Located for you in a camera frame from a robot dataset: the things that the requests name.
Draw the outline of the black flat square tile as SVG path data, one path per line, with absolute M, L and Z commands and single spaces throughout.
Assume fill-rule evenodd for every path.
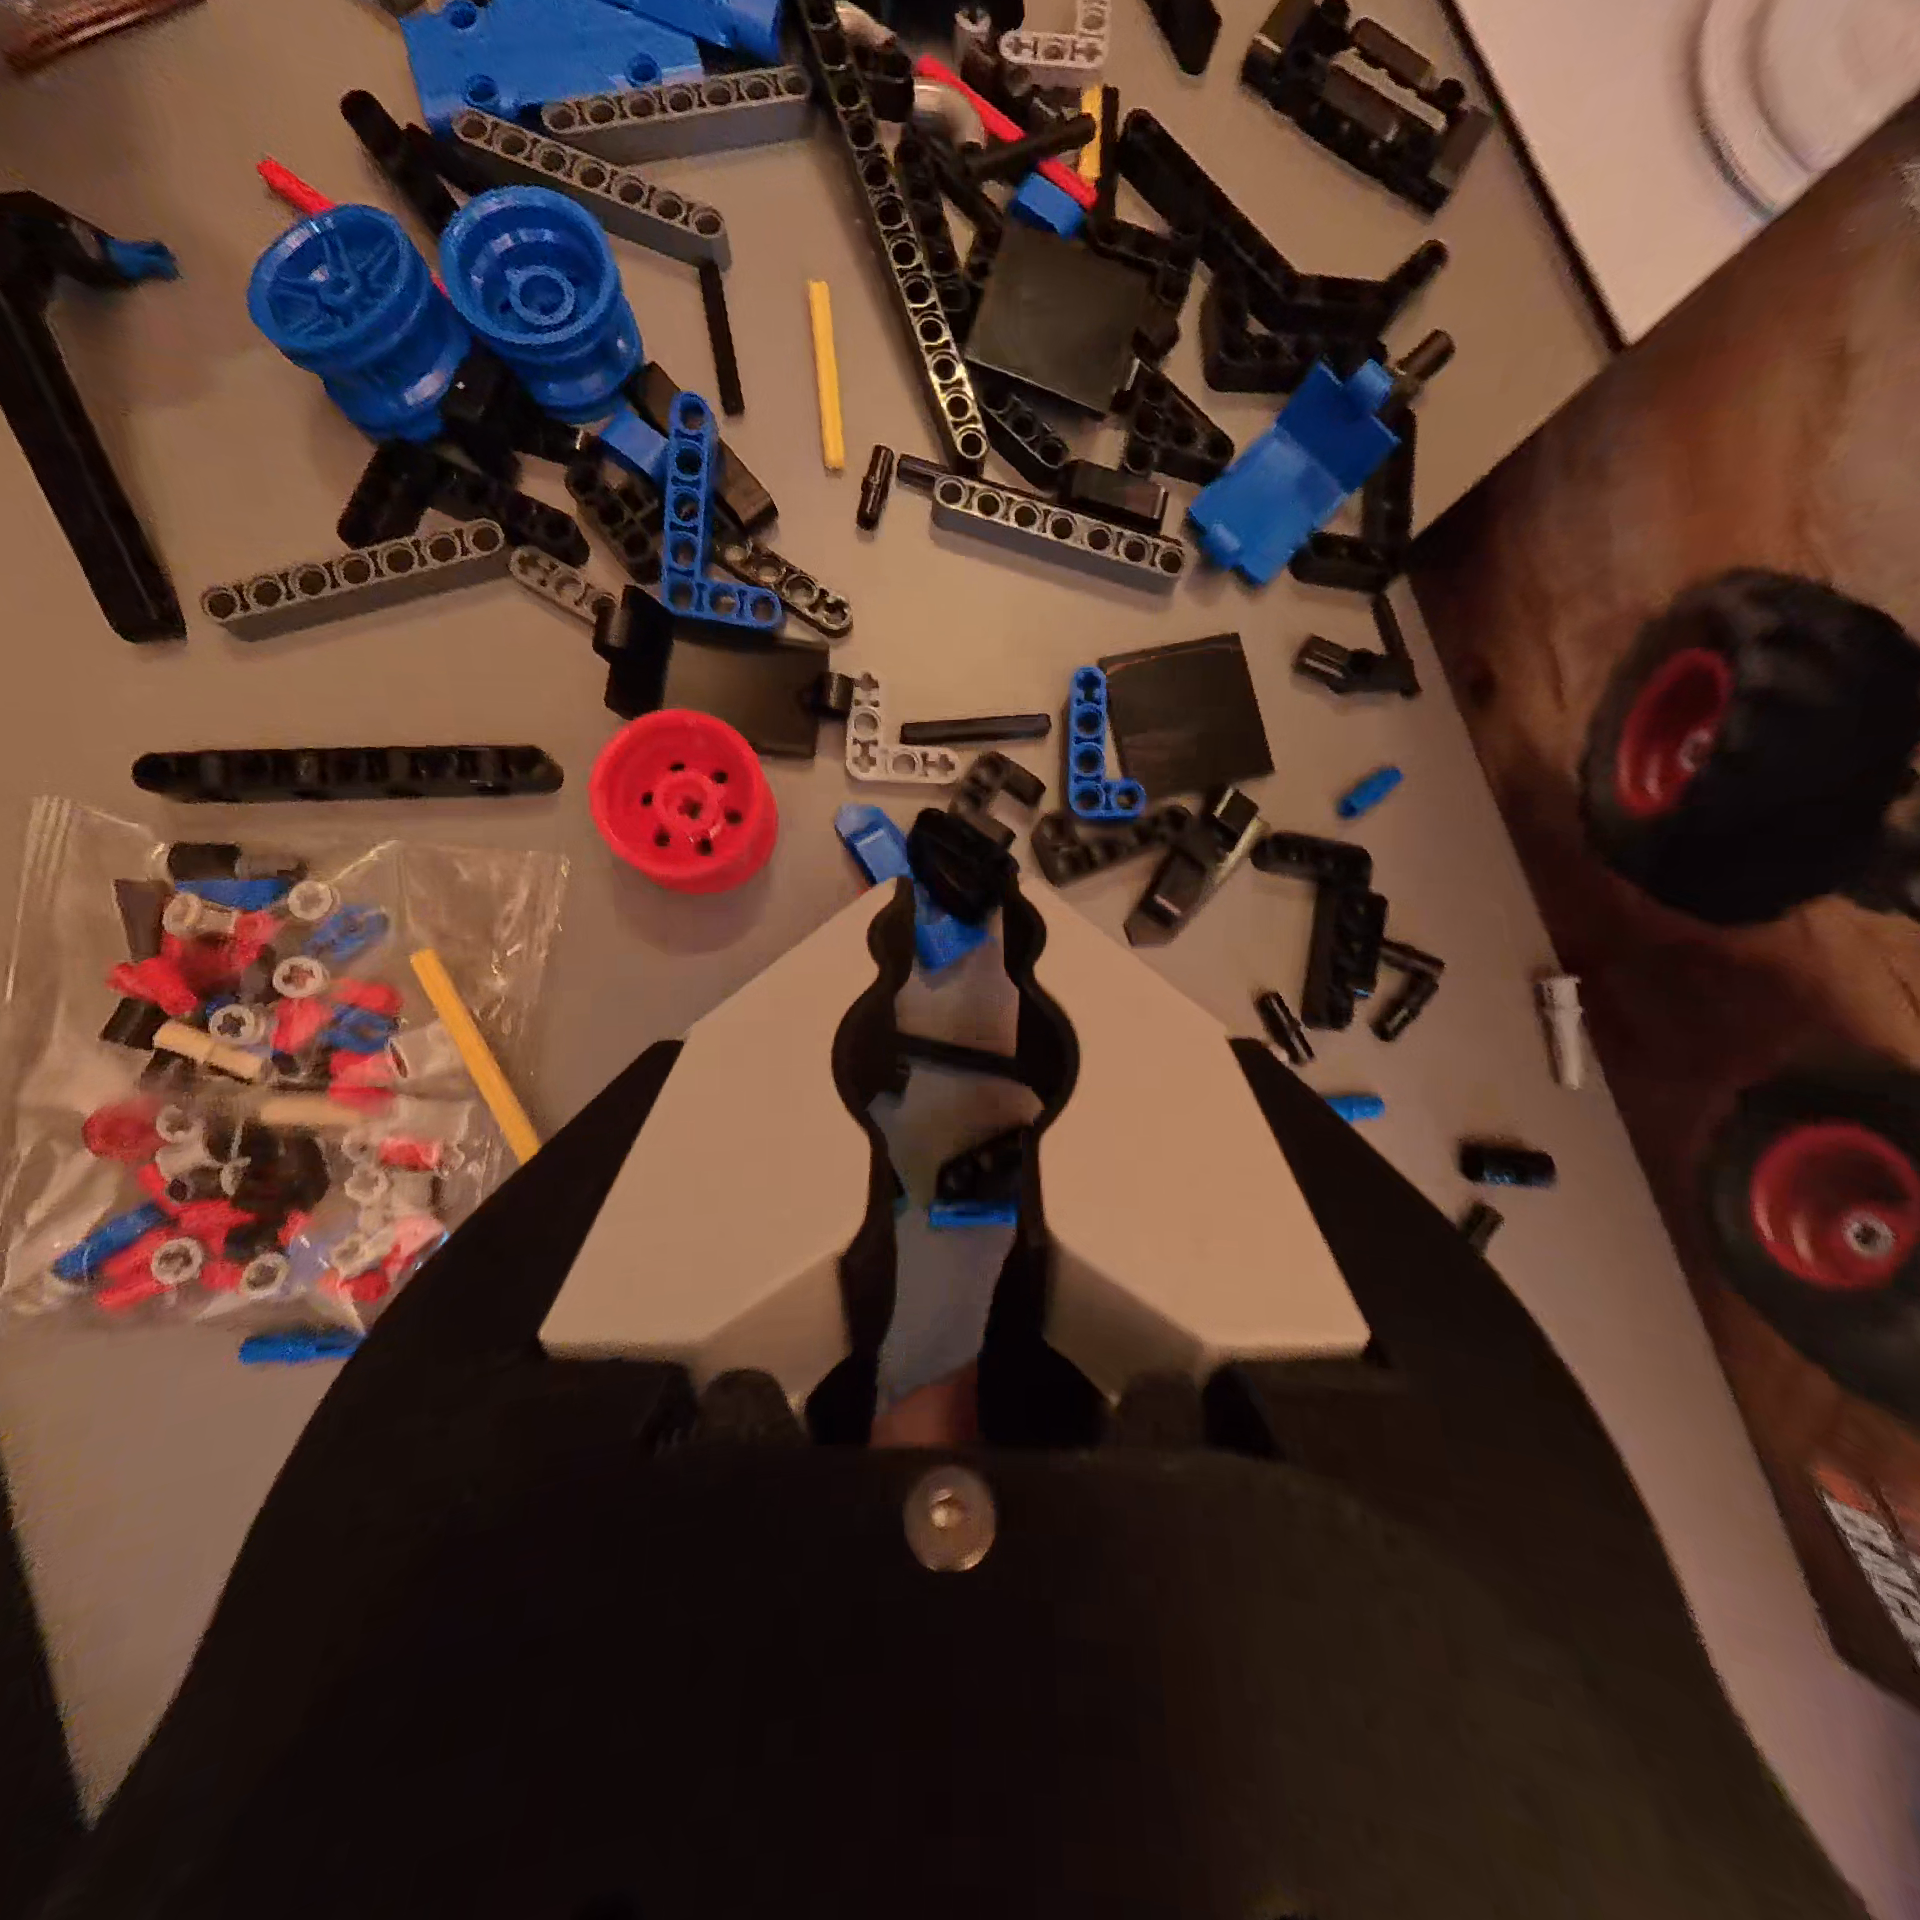
M 1247 785 L 1274 774 L 1252 670 L 1237 633 L 1097 659 L 1122 777 L 1146 800 Z
M 962 353 L 974 374 L 1103 421 L 1139 360 L 1173 348 L 1173 293 L 1162 272 L 1016 222 L 1000 229 Z

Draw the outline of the black rectangular frame piece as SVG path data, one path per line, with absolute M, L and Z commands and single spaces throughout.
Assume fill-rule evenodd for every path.
M 1333 158 L 1424 216 L 1452 201 L 1492 127 L 1460 78 L 1344 3 L 1278 3 L 1241 78 Z

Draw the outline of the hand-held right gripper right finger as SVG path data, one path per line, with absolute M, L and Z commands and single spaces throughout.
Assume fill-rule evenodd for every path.
M 1142 1381 L 1346 1366 L 1371 1331 L 1228 1030 L 1051 893 L 1000 893 L 1037 1100 L 975 1356 L 990 1445 L 1083 1447 Z

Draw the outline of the black bent long beam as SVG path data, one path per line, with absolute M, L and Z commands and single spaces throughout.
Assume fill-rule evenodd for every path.
M 114 237 L 45 195 L 2 193 L 2 407 L 108 627 L 129 643 L 185 636 L 176 585 L 108 460 L 56 347 L 59 282 L 132 290 L 176 280 L 155 239 Z

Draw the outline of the light grey cross-hole L-beam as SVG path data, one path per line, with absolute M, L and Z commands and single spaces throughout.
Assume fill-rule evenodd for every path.
M 889 718 L 885 689 L 874 675 L 849 679 L 842 764 L 848 779 L 857 785 L 888 789 L 948 789 L 969 768 L 966 757 L 952 746 L 904 744 Z
M 1062 29 L 1010 29 L 999 34 L 995 55 L 1035 86 L 1085 90 L 1103 83 L 1111 43 L 1111 6 L 1076 3 Z

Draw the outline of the long yellow axle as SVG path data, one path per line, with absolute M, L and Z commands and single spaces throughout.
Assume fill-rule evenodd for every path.
M 478 1019 L 468 1008 L 460 988 L 453 984 L 453 973 L 444 969 L 438 949 L 416 949 L 407 953 L 411 970 L 421 984 L 427 1003 L 434 1008 L 439 1025 L 444 1029 L 454 1052 L 460 1056 L 468 1077 L 492 1114 L 495 1129 L 501 1134 L 504 1147 L 513 1157 L 513 1164 L 529 1164 L 541 1148 L 541 1134 L 533 1127 L 526 1106 L 486 1043 Z

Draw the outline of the black wedge connector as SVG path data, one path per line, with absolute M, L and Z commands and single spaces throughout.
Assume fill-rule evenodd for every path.
M 1208 795 L 1169 841 L 1150 886 L 1122 924 L 1126 945 L 1171 945 L 1252 852 L 1263 830 L 1260 809 L 1241 785 Z

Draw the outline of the black hinged panel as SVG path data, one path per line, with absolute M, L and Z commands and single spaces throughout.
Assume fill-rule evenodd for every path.
M 821 730 L 852 713 L 854 683 L 833 670 L 826 646 L 695 623 L 636 585 L 600 601 L 592 653 L 620 721 L 686 710 L 732 726 L 759 757 L 807 762 Z

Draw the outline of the white booklet stand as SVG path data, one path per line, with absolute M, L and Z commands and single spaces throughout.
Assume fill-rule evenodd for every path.
M 1452 13 L 1618 344 L 1916 104 L 1916 3 Z

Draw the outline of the blue angled beam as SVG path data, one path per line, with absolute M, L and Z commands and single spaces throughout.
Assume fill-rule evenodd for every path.
M 683 620 L 777 637 L 785 610 L 768 591 L 711 574 L 717 428 L 697 393 L 676 395 L 668 413 L 662 463 L 660 601 Z

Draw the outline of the grey seven-hole beam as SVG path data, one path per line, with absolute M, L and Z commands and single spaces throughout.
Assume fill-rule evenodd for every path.
M 691 267 L 732 267 L 726 217 L 637 169 L 478 108 L 460 112 L 429 144 L 457 179 L 541 185 L 583 204 L 613 237 Z
M 942 471 L 927 496 L 936 529 L 1103 584 L 1173 594 L 1189 574 L 1181 542 L 1079 513 L 1035 494 Z

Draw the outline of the blue fender bracket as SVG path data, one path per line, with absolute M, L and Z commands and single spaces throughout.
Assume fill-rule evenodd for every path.
M 1400 447 L 1386 421 L 1398 391 L 1396 368 L 1375 359 L 1354 374 L 1314 363 L 1273 426 L 1194 496 L 1186 521 L 1203 562 L 1271 584 Z

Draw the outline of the blue spoked toy wheel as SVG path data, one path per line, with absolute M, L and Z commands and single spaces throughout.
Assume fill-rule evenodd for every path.
M 337 204 L 251 267 L 254 329 L 375 442 L 427 444 L 475 339 L 396 216 Z

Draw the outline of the dark grey long beam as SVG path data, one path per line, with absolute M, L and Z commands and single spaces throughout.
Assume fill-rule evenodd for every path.
M 508 574 L 511 552 L 501 523 L 478 518 L 212 584 L 200 607 L 232 641 L 307 636 L 359 615 L 501 581 Z

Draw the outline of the blue curved slope piece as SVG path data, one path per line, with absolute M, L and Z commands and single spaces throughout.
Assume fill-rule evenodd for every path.
M 942 975 L 987 946 L 987 924 L 957 920 L 935 903 L 912 865 L 906 833 L 878 804 L 842 804 L 833 830 L 870 884 L 912 882 L 915 949 L 924 975 Z

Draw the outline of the clear bag of mixed parts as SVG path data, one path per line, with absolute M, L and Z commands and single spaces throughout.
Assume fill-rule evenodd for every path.
M 501 1067 L 568 863 L 289 833 L 166 837 L 35 798 L 6 949 L 6 1323 L 359 1342 L 513 1172 L 411 970 Z

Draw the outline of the pile of black toy beams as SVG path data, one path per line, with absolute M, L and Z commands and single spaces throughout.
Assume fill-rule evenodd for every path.
M 1392 359 L 1386 332 L 1449 265 L 1449 245 L 1431 237 L 1378 276 L 1307 272 L 1160 117 L 1119 112 L 1105 78 L 1097 202 L 1073 243 L 1177 285 L 1179 339 L 1139 360 L 1103 421 L 974 374 L 962 347 L 1000 229 L 1013 225 L 1004 204 L 1035 156 L 1064 156 L 1073 166 L 1092 122 L 1079 112 L 1088 86 L 1035 86 L 999 59 L 999 34 L 1035 29 L 1024 6 L 952 6 L 948 56 L 915 48 L 936 13 L 940 6 L 783 6 L 778 64 L 697 39 L 704 64 L 697 82 L 548 102 L 521 127 L 637 169 L 660 185 L 668 185 L 654 179 L 662 160 L 748 154 L 827 132 L 915 340 L 924 402 L 948 464 L 924 466 L 878 450 L 861 526 L 878 523 L 891 466 L 901 482 L 930 486 L 942 471 L 980 480 L 995 460 L 1027 482 L 1027 494 L 1160 533 L 1163 478 L 1197 496 L 1273 426 L 1314 363 L 1354 374 L 1378 360 L 1400 380 L 1386 416 L 1400 447 L 1282 571 L 1310 589 L 1370 597 L 1396 584 L 1414 543 L 1418 395 L 1449 365 L 1452 339 L 1434 332 Z M 994 102 L 1026 138 L 962 156 L 915 132 L 906 118 L 921 55 Z M 434 237 L 470 198 L 496 185 L 457 179 L 421 112 L 406 124 L 369 90 L 352 90 L 342 96 L 342 118 Z

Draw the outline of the blue toy wheel hub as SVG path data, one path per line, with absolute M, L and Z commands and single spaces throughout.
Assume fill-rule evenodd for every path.
M 554 421 L 613 418 L 643 339 L 609 232 L 541 185 L 475 195 L 439 234 L 444 293 Z

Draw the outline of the small red axle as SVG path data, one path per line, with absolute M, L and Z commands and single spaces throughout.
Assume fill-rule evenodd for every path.
M 940 62 L 932 55 L 921 55 L 915 59 L 915 75 L 916 78 L 924 78 L 927 83 L 946 86 L 946 91 L 957 95 L 964 104 L 969 104 L 980 127 L 987 141 L 994 141 L 995 148 L 1005 150 L 1008 145 L 1026 138 L 1024 128 L 1010 122 L 1000 108 L 995 108 L 994 102 L 984 99 L 974 86 L 964 83 L 958 75 L 954 75 L 943 62 Z M 1035 169 L 1042 179 L 1048 179 L 1061 193 L 1064 193 L 1076 204 L 1083 211 L 1092 211 L 1097 202 L 1097 188 L 1073 169 L 1064 156 L 1035 156 Z

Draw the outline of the brown axle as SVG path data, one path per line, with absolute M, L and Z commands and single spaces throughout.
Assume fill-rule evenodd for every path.
M 166 19 L 196 3 L 2 3 L 2 62 L 29 75 L 80 48 Z

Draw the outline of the black toy set box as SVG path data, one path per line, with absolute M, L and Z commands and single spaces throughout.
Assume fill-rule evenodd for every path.
M 1835 1654 L 1916 1708 L 1918 122 L 1417 545 Z

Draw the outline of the dark grey L-beam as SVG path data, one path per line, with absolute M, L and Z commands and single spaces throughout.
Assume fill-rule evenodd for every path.
M 1089 822 L 1073 810 L 1051 810 L 1032 822 L 1027 849 L 1058 889 L 1099 877 L 1144 854 L 1162 854 L 1192 826 L 1192 809 L 1163 804 L 1135 819 Z
M 1042 800 L 1046 781 L 1037 774 L 999 751 L 984 751 L 957 783 L 948 815 L 995 849 L 1008 849 L 1019 822 L 1004 819 L 1004 809 L 1013 809 L 1026 821 L 1042 810 Z

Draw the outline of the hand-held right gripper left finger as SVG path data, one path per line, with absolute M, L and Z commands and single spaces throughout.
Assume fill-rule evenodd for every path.
M 772 1376 L 866 1441 L 898 1308 L 894 1167 L 915 896 L 878 884 L 697 1021 L 541 1324 L 567 1360 Z

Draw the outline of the red toy wheel hub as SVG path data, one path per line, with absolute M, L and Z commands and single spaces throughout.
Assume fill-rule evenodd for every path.
M 780 812 L 762 758 L 730 721 L 658 710 L 625 721 L 589 774 L 602 846 L 668 893 L 735 893 L 768 863 Z

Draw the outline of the small blue L-beam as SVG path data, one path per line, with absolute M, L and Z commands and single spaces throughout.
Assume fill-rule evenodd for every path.
M 1135 822 L 1146 810 L 1144 785 L 1116 770 L 1109 744 L 1108 671 L 1099 665 L 1077 668 L 1064 710 L 1064 800 L 1083 822 Z

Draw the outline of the black bent crank piece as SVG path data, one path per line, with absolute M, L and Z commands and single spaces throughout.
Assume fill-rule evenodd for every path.
M 1375 617 L 1378 637 L 1376 648 L 1358 650 L 1321 636 L 1310 636 L 1295 653 L 1295 676 L 1319 685 L 1344 699 L 1417 699 L 1421 695 L 1417 663 L 1388 594 L 1382 591 L 1371 596 L 1370 615 Z

